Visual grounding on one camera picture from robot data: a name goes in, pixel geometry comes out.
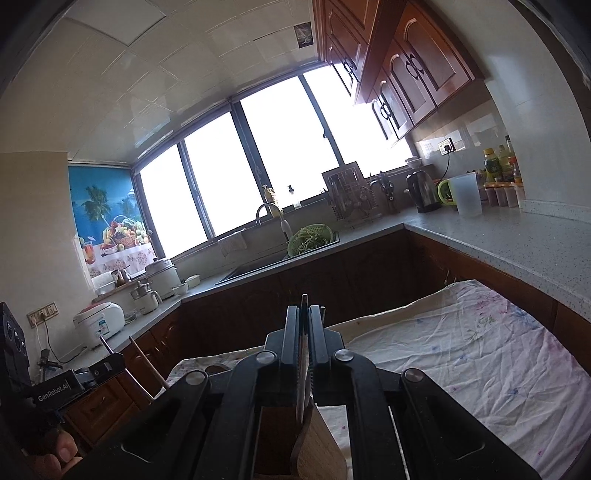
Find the person's left hand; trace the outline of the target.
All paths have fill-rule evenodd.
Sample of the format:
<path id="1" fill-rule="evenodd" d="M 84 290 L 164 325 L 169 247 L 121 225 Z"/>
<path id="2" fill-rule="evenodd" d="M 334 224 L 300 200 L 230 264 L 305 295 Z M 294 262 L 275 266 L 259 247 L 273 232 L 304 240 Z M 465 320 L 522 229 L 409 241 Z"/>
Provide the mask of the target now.
<path id="1" fill-rule="evenodd" d="M 18 450 L 34 479 L 61 479 L 82 460 L 73 436 L 63 429 L 48 433 L 42 446 L 44 450 L 39 454 L 31 454 L 22 448 Z"/>

